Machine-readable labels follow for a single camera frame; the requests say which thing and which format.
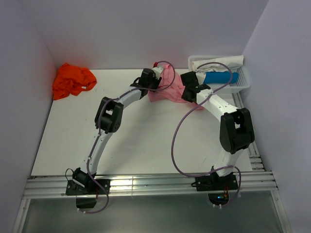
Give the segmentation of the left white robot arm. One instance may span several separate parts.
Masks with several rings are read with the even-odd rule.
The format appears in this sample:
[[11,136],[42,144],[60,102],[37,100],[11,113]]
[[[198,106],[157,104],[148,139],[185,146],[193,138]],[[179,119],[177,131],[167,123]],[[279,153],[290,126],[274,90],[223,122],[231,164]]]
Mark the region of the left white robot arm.
[[98,130],[94,144],[87,158],[72,175],[73,182],[84,194],[91,193],[96,183],[101,155],[113,135],[121,126],[122,114],[126,107],[147,95],[150,90],[157,90],[161,81],[163,67],[145,68],[130,87],[116,98],[104,97],[95,116],[95,128]]

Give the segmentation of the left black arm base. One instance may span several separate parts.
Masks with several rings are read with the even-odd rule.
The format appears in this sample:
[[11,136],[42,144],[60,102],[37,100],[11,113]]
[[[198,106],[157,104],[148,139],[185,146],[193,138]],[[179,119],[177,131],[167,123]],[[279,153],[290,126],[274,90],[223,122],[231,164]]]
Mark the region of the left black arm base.
[[110,190],[110,179],[92,178],[77,168],[75,170],[67,168],[65,171],[67,186],[65,195],[76,197],[76,207],[78,209],[90,210],[95,207],[99,195],[107,195]]

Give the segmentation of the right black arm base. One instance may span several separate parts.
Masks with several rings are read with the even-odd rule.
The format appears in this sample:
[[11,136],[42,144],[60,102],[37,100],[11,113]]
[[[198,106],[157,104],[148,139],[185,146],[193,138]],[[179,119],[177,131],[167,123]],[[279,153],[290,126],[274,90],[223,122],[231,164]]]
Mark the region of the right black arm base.
[[197,177],[191,186],[196,188],[198,192],[217,191],[217,193],[208,193],[208,199],[212,204],[222,206],[229,203],[229,191],[238,190],[239,187],[233,172],[223,177],[220,177],[217,173]]

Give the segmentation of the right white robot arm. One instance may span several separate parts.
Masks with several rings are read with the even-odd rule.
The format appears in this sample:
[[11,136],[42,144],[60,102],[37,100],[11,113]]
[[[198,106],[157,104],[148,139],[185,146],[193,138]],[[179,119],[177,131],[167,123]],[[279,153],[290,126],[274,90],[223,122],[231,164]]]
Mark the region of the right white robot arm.
[[221,189],[238,158],[255,140],[251,114],[247,108],[237,108],[216,95],[207,84],[199,84],[193,71],[182,74],[181,81],[185,87],[182,99],[199,104],[220,122],[222,150],[213,166],[216,174],[210,177],[210,183],[215,189]]

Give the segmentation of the rolled blue t shirt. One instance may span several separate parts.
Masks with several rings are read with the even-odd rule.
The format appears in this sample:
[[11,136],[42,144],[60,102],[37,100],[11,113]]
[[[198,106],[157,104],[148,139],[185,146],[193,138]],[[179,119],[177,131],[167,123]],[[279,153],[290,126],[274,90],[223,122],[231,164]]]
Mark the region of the rolled blue t shirt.
[[219,83],[219,84],[225,84],[229,82],[231,78],[230,72],[207,72],[205,74],[205,78],[203,83],[208,84],[208,83]]

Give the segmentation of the white plastic basket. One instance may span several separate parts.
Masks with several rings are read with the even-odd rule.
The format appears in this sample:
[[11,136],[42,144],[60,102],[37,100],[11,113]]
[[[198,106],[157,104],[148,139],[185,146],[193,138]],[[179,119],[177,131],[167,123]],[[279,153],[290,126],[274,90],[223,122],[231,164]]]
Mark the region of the white plastic basket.
[[231,82],[226,87],[222,88],[221,90],[217,91],[217,93],[238,93],[243,89],[247,89],[250,87],[250,81],[247,75],[244,74],[242,67],[234,71],[238,73],[238,78],[236,82]]

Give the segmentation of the rolled white t shirt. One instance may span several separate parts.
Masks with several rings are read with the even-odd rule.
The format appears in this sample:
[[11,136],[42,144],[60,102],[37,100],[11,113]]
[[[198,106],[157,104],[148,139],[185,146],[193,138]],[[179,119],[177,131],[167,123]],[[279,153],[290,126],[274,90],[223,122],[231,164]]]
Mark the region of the rolled white t shirt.
[[228,68],[234,72],[243,66],[244,56],[207,56],[194,55],[188,58],[189,70],[195,72],[226,72]]

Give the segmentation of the orange t shirt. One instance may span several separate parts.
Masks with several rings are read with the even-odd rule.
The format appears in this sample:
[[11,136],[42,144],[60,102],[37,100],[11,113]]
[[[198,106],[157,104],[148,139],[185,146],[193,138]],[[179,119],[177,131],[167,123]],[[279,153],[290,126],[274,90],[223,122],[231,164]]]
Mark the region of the orange t shirt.
[[64,63],[58,69],[52,84],[53,100],[69,95],[78,96],[81,92],[92,90],[96,84],[97,79],[88,68]]

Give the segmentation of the aluminium rail frame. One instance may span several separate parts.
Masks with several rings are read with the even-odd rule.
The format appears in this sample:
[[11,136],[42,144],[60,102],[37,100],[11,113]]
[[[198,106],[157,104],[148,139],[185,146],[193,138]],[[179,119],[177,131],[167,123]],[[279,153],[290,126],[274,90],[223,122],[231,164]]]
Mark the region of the aluminium rail frame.
[[[267,171],[262,163],[261,156],[255,143],[238,160],[240,164],[251,167],[252,170],[242,172],[242,192],[267,192],[269,202],[276,216],[276,223],[280,232],[291,233],[292,228],[287,218],[283,203],[280,199],[278,186],[271,171]],[[102,178],[111,180],[110,197],[138,197],[138,196],[171,196],[196,194],[190,187],[191,178],[177,172],[173,174],[122,174],[103,175]],[[25,227],[29,207],[32,200],[66,199],[65,176],[32,176],[26,182],[18,215],[13,232],[20,233]]]

